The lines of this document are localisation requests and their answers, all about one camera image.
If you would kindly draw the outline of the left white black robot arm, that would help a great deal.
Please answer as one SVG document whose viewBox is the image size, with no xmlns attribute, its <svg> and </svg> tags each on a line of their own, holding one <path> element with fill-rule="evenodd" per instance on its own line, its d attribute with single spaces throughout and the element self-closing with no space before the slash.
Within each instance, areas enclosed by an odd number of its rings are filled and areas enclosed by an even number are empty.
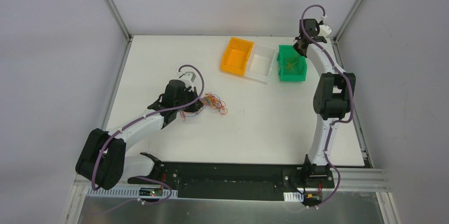
<svg viewBox="0 0 449 224">
<path fill-rule="evenodd" d="M 172 79 L 157 101 L 129 123 L 112 131 L 92 130 L 75 165 L 77 174 L 92 182 L 94 190 L 109 190 L 121 179 L 139 176 L 149 184 L 161 179 L 155 158 L 145 154 L 126 156 L 126 152 L 173 122 L 185 109 L 200 108 L 199 93 L 192 79 Z"/>
</svg>

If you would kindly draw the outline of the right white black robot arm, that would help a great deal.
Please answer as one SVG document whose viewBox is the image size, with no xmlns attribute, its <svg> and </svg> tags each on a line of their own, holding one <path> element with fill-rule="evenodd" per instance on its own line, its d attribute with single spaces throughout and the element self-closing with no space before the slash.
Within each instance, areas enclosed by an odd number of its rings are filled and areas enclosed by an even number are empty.
<svg viewBox="0 0 449 224">
<path fill-rule="evenodd" d="M 330 27 L 315 19 L 301 19 L 299 36 L 293 45 L 303 58 L 308 58 L 319 74 L 313 96 L 317 125 L 309 153 L 299 171 L 301 182 L 313 187 L 331 178 L 330 153 L 339 124 L 347 114 L 353 114 L 353 94 L 356 77 L 347 73 L 325 49 L 325 35 Z"/>
</svg>

